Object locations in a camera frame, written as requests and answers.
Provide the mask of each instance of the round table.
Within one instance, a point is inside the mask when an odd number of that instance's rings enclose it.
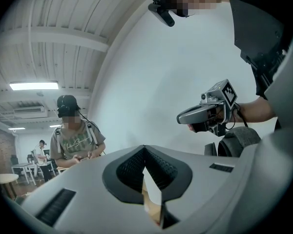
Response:
[[[9,191],[8,191],[7,187],[5,186],[5,184],[10,185],[10,188],[11,188],[11,191],[12,191],[14,197],[17,197],[11,182],[17,180],[18,178],[19,178],[19,176],[17,174],[0,174],[0,185],[3,185],[3,187],[6,191],[6,194],[10,198],[11,198],[11,195],[9,194]]]

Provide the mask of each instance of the fluorescent light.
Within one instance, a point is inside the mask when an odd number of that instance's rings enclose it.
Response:
[[[44,90],[44,89],[59,89],[57,82],[25,82],[25,83],[10,83],[13,90]]]
[[[16,128],[8,128],[9,130],[24,130],[25,128],[23,127],[16,127]]]

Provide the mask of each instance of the floor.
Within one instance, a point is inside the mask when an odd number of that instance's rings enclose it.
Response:
[[[25,176],[20,175],[18,179],[18,184],[16,183],[16,181],[12,182],[12,185],[17,197],[26,198],[27,193],[33,192],[35,189],[37,189],[38,187],[44,184],[44,179],[41,174],[38,174],[38,176],[35,178],[36,185],[34,185],[34,183],[31,181],[31,178],[28,180],[29,180],[29,184],[27,183]],[[11,195],[12,199],[15,199],[10,186],[6,185],[6,187],[8,188],[9,194]]]

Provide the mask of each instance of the gray t-shirt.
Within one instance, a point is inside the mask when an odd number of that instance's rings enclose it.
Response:
[[[99,129],[91,125],[94,135],[97,139],[98,146],[103,144],[105,137],[100,133]],[[58,152],[57,135],[54,130],[50,141],[50,158],[52,159],[72,159],[74,155],[80,155],[82,158],[87,157],[89,151],[96,149],[95,143],[87,133],[87,126],[82,121],[78,130],[70,130],[61,128],[60,130],[60,146],[61,153]]]

